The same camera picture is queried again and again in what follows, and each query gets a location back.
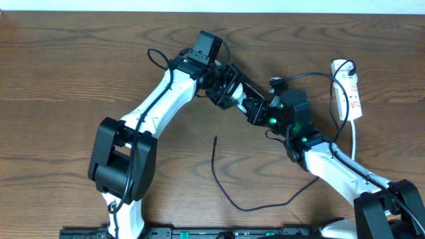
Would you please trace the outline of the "black smartphone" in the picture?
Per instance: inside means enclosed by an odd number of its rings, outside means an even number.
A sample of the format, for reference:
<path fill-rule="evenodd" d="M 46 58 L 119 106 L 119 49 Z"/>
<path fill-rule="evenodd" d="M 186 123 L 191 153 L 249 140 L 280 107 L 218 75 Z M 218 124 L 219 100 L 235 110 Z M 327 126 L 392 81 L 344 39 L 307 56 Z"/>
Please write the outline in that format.
<path fill-rule="evenodd" d="M 232 93 L 231 98 L 235 101 L 241 101 L 246 94 L 244 93 L 243 83 L 239 83 L 235 91 Z"/>

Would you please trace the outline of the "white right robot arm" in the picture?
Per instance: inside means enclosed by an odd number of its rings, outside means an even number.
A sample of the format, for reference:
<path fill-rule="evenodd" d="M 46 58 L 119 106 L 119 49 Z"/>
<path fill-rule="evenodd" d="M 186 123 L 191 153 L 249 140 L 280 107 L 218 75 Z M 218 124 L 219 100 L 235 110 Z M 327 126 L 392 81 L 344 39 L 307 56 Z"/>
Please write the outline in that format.
<path fill-rule="evenodd" d="M 407 180 L 393 182 L 358 164 L 334 139 L 314 129 L 310 104 L 301 90 L 276 92 L 267 101 L 243 93 L 238 107 L 253 125 L 265 126 L 282 141 L 288 157 L 332 186 L 355 210 L 355 221 L 335 219 L 317 230 L 322 238 L 423 238 L 424 204 Z"/>

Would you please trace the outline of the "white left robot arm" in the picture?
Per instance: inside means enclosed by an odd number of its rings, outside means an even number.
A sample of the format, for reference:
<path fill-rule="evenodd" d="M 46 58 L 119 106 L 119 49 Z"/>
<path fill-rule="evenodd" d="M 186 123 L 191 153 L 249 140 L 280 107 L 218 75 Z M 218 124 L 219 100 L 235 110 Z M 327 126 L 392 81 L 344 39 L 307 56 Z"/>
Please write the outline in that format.
<path fill-rule="evenodd" d="M 263 102 L 237 67 L 215 64 L 210 58 L 176 56 L 156 89 L 136 109 L 119 120 L 105 118 L 100 123 L 88 178 L 108 204 L 108 232 L 114 238 L 138 238 L 143 232 L 142 198 L 155 174 L 157 141 L 199 90 L 214 105 L 224 110 L 236 106 L 248 118 Z"/>

